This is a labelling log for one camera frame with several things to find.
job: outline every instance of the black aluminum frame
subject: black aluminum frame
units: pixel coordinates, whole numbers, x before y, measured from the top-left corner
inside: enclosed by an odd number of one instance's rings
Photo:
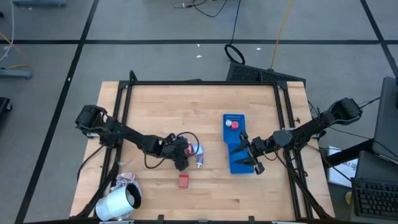
[[[279,120],[279,126],[280,128],[285,127],[285,122],[284,122],[284,114],[282,111],[282,104],[280,102],[280,95],[279,95],[279,87],[282,87],[283,92],[284,92],[284,99],[285,99],[285,104],[286,104],[286,109],[287,109],[287,114],[288,114],[288,119],[289,119],[289,124],[291,128],[295,127],[294,124],[294,119],[293,119],[293,111],[292,111],[292,105],[290,104],[290,97],[289,97],[289,91],[287,89],[287,82],[284,81],[277,81],[277,82],[264,82],[260,80],[259,82],[257,81],[245,81],[245,82],[225,82],[225,81],[199,81],[199,80],[191,80],[191,81],[137,81],[135,76],[134,80],[131,79],[128,81],[119,81],[119,86],[118,86],[118,93],[116,95],[116,101],[115,101],[115,110],[113,113],[113,116],[116,118],[118,115],[118,111],[120,109],[120,103],[121,103],[121,95],[125,87],[127,87],[127,94],[126,94],[126,101],[124,104],[124,109],[123,109],[123,120],[122,123],[126,124],[127,121],[127,114],[128,114],[128,109],[130,105],[130,99],[131,99],[131,93],[132,93],[132,86],[133,85],[267,85],[267,86],[272,86],[274,89],[274,95],[275,95],[275,102],[276,102],[276,108],[277,108],[277,114],[278,114],[278,120]],[[116,152],[121,153],[123,145],[120,143],[120,147],[116,149]],[[287,160],[286,163],[289,168],[295,169],[299,172],[299,176],[304,182],[304,184],[307,186],[307,182],[305,180],[305,171],[303,169],[303,162],[301,158],[301,153],[299,151],[294,151],[294,156],[295,158],[290,158],[290,153],[287,153]],[[104,166],[103,166],[103,171],[101,173],[101,183],[103,175],[106,176],[108,166],[109,166],[109,161],[111,158],[111,153],[109,149],[109,153],[106,153],[104,157]],[[297,163],[297,168],[294,168],[292,161],[296,159]],[[295,219],[299,220],[301,217],[300,213],[300,205],[299,205],[299,200],[298,200],[298,195],[297,195],[297,189],[294,180],[289,176],[289,185],[290,185],[290,193],[292,195],[292,205],[293,205],[293,210],[295,214]],[[305,202],[305,209],[307,212],[307,218],[313,218],[312,214],[312,209],[311,205],[307,201],[307,199],[304,197],[304,202]],[[156,222],[158,220],[145,220],[148,222]]]

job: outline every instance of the yellow cable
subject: yellow cable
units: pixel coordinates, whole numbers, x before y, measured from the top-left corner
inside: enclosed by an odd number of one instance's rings
[[[4,40],[6,40],[8,42],[8,44],[12,45],[23,56],[23,58],[28,62],[28,65],[13,65],[13,66],[7,67],[6,69],[9,69],[9,68],[21,68],[21,67],[29,66],[30,60],[26,57],[25,53],[21,49],[19,49],[17,46],[12,44],[11,41],[2,32],[0,32],[0,35],[1,35],[1,37]]]
[[[289,16],[290,10],[292,9],[292,6],[293,6],[293,0],[290,0],[289,8],[287,9],[286,15],[284,17],[284,21],[283,21],[282,26],[280,27],[280,30],[279,30],[278,38],[276,39],[276,44],[275,44],[275,48],[274,48],[274,56],[272,56],[271,69],[274,68],[274,61],[275,61],[275,57],[276,57],[276,50],[278,48],[279,39],[280,39],[280,37],[282,35],[282,31],[283,31],[283,29],[285,27],[287,16]]]

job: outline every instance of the black device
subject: black device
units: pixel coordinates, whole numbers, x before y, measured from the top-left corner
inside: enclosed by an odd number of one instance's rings
[[[362,109],[355,103],[353,99],[343,98],[342,100],[334,102],[328,110],[319,114],[317,118],[303,124],[302,126],[293,130],[280,130],[275,131],[271,137],[263,140],[256,137],[249,142],[248,135],[242,131],[239,135],[241,143],[239,147],[234,149],[231,154],[242,151],[248,148],[248,157],[235,161],[237,164],[244,164],[253,166],[256,174],[259,175],[264,172],[264,166],[258,161],[257,157],[265,156],[268,153],[275,153],[278,156],[278,150],[284,148],[284,157],[290,154],[290,150],[301,150],[310,140],[314,134],[325,134],[325,128],[334,124],[348,125],[360,119],[362,116]],[[303,180],[300,179],[296,170],[290,169],[291,161],[287,161],[285,167],[288,174],[298,187],[303,192],[304,196],[308,199],[314,211],[320,218],[332,219],[324,209],[318,204],[311,192],[306,188]]]
[[[116,118],[108,116],[104,108],[95,105],[84,106],[75,123],[76,128],[85,136],[98,134],[102,146],[114,148],[118,146],[118,139],[126,139],[136,144],[144,154],[173,160],[175,168],[179,171],[183,171],[189,165],[188,156],[184,152],[188,147],[188,141],[174,133],[166,138],[143,135],[123,125]]]
[[[398,182],[352,178],[355,214],[398,221]]]

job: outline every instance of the black line on floor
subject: black line on floor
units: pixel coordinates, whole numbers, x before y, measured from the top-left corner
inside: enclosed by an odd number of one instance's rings
[[[395,77],[398,78],[398,67],[394,57],[391,55],[390,50],[388,49],[387,42],[384,40],[379,27],[377,26],[376,20],[374,19],[372,12],[366,2],[366,0],[361,0],[361,4],[363,9],[365,10],[366,15],[368,16],[369,22],[372,25],[373,31],[376,34],[377,39],[380,41],[381,48],[383,49],[384,55],[386,55],[387,61],[390,64],[392,72],[394,73]]]
[[[94,0],[93,5],[91,6],[90,13],[88,14],[88,18],[85,24],[85,27],[83,29],[83,33],[81,34],[80,37],[80,43],[78,44],[78,47],[75,52],[75,56],[73,57],[72,63],[70,65],[68,75],[65,79],[65,83],[63,84],[63,88],[60,94],[60,98],[58,100],[57,106],[55,108],[54,115],[52,117],[51,123],[49,130],[47,131],[47,134],[44,139],[44,143],[42,146],[42,149],[40,150],[39,158],[37,159],[35,169],[33,170],[32,177],[30,178],[29,184],[27,186],[27,190],[24,195],[24,199],[22,200],[21,206],[19,207],[19,211],[15,220],[15,223],[23,223],[26,217],[26,213],[29,209],[30,201],[32,200],[34,191],[36,189],[36,185],[39,181],[40,173],[43,169],[45,158],[47,157],[47,153],[49,152],[49,148],[51,145],[52,138],[54,136],[55,129],[57,127],[58,121],[61,116],[62,108],[65,103],[65,100],[67,98],[68,90],[70,87],[70,84],[73,79],[73,75],[75,74],[76,66],[79,62],[79,58],[81,55],[81,51],[84,46],[84,42],[87,38],[88,31],[90,29],[91,22],[93,21],[94,14],[98,5],[99,0]]]
[[[84,44],[150,45],[150,44],[229,44],[229,39],[187,39],[187,40],[86,40]],[[80,40],[14,40],[15,44],[79,44]],[[276,40],[234,40],[234,44],[275,44]],[[308,45],[374,45],[380,40],[280,40],[279,44]]]

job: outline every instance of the blue object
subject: blue object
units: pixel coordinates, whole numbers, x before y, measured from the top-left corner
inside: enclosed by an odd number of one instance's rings
[[[230,127],[226,127],[226,120],[237,121],[239,123],[239,127],[237,130],[232,130]],[[244,149],[241,152],[237,152],[235,154],[230,154],[230,152],[236,149],[241,140],[239,139],[239,135],[241,131],[245,131],[245,122],[243,114],[224,114],[223,115],[223,140],[228,144],[228,158],[229,158],[229,171],[231,174],[252,174],[254,173],[254,169],[251,166],[243,165],[243,164],[235,164],[234,161],[238,159],[244,159],[248,157],[248,149]]]

